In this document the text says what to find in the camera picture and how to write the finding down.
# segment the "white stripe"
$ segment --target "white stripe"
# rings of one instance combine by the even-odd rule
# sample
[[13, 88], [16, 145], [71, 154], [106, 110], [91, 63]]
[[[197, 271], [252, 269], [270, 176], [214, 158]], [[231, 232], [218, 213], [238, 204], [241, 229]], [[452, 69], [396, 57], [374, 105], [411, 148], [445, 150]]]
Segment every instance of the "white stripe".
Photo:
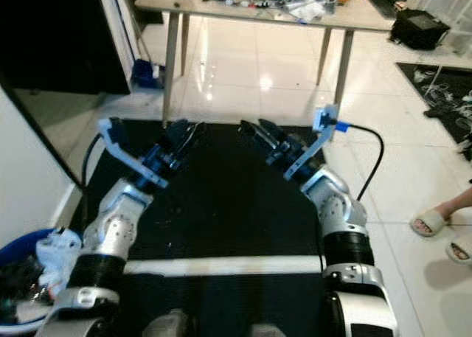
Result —
[[125, 274], [157, 274], [164, 277], [226, 276], [235, 274], [313, 274], [320, 272], [318, 256], [131, 260], [125, 266]]

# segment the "person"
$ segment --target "person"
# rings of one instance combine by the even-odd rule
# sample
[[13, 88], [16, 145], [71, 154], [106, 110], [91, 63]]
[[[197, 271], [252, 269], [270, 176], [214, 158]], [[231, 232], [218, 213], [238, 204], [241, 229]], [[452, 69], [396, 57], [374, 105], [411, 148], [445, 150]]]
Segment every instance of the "person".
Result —
[[[421, 236], [435, 236], [447, 223], [451, 222], [453, 213], [470, 206], [472, 206], [472, 187], [450, 201], [418, 215], [410, 222], [410, 226]], [[452, 241], [446, 246], [446, 252], [454, 262], [472, 264], [472, 233]]]

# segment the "table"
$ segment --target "table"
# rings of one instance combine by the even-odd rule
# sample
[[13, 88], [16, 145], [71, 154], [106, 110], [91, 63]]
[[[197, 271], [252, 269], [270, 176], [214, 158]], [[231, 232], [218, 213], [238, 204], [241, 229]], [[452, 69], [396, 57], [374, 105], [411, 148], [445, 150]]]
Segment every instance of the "table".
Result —
[[184, 74], [187, 59], [187, 41], [189, 32], [190, 15], [204, 15], [213, 18], [233, 18], [240, 20], [259, 21], [272, 24], [291, 24], [300, 28], [324, 27], [322, 41], [322, 53], [319, 59], [316, 84], [322, 77], [325, 66], [327, 48], [330, 43], [332, 29], [344, 29], [344, 40], [341, 51], [341, 62], [339, 65], [338, 81], [334, 96], [334, 104], [341, 106], [341, 99], [346, 83], [347, 67], [353, 45], [354, 32], [390, 31], [392, 21], [385, 19], [372, 6], [369, 0], [350, 0], [346, 5], [336, 8], [334, 15], [326, 15], [323, 18], [309, 24], [300, 24], [292, 15], [274, 9], [252, 9], [240, 6], [226, 6], [221, 1], [202, 0], [136, 0], [136, 6], [143, 10], [166, 11], [170, 13], [169, 28], [167, 31], [167, 55], [166, 55], [166, 79], [164, 85], [164, 105], [162, 108], [162, 121], [167, 123], [170, 108], [170, 97], [172, 94], [174, 65], [176, 61], [176, 45], [178, 20], [182, 14], [182, 41], [181, 41], [181, 74]]

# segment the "white slipper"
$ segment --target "white slipper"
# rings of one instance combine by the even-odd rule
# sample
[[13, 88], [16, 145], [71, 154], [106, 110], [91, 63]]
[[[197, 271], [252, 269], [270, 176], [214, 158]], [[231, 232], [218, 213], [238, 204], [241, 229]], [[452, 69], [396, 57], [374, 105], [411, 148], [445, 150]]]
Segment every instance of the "white slipper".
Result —
[[[462, 260], [456, 256], [454, 250], [452, 249], [452, 244], [457, 246], [458, 249], [463, 251], [465, 254], [469, 256], [468, 259]], [[470, 265], [472, 263], [472, 232], [470, 234], [466, 234], [454, 240], [452, 243], [446, 246], [445, 252], [448, 254], [449, 258], [456, 263], [460, 263], [461, 265]]]
[[[414, 222], [417, 219], [420, 219], [422, 222], [424, 222], [424, 224], [427, 225], [431, 232], [425, 232], [422, 229], [418, 229], [414, 225]], [[437, 210], [431, 209], [423, 213], [422, 215], [418, 215], [415, 219], [410, 221], [410, 226], [413, 231], [416, 232], [418, 235], [431, 237], [435, 236], [435, 234], [441, 231], [441, 229], [445, 226], [445, 220]]]

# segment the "black cable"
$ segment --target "black cable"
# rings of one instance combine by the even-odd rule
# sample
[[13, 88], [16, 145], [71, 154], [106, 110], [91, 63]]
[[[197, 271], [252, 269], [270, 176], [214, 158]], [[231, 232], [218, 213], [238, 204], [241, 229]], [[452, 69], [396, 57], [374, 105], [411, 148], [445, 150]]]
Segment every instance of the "black cable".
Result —
[[95, 137], [92, 139], [91, 143], [88, 145], [86, 154], [83, 156], [83, 161], [82, 161], [82, 223], [81, 223], [81, 229], [82, 232], [86, 230], [87, 227], [87, 219], [89, 217], [89, 196], [88, 196], [88, 189], [87, 189], [87, 164], [89, 163], [89, 157], [91, 154], [91, 151], [94, 149], [94, 146], [98, 142], [98, 139], [100, 139], [101, 135], [97, 134]]
[[378, 166], [381, 164], [382, 158], [384, 157], [384, 140], [382, 139], [382, 137], [379, 133], [377, 133], [376, 131], [374, 131], [371, 128], [362, 127], [361, 125], [353, 125], [353, 124], [351, 124], [350, 127], [373, 134], [374, 136], [377, 137], [378, 142], [381, 145], [381, 151], [378, 154], [377, 161], [375, 162], [375, 165], [372, 168], [372, 171], [370, 172], [370, 175], [367, 178], [366, 183], [364, 184], [364, 186], [362, 187], [362, 190], [360, 191], [359, 195], [357, 196], [357, 200], [360, 201], [361, 198], [362, 198], [362, 195], [364, 195], [364, 192], [366, 191], [366, 189], [369, 186], [372, 178], [374, 177], [375, 173], [377, 172]]
[[319, 244], [319, 241], [321, 240], [321, 238], [319, 237], [319, 230], [318, 229], [319, 229], [319, 222], [317, 221], [317, 222], [315, 222], [316, 250], [318, 251], [319, 269], [323, 273], [323, 271], [325, 270], [325, 265], [323, 265], [322, 250], [321, 250], [321, 246]]

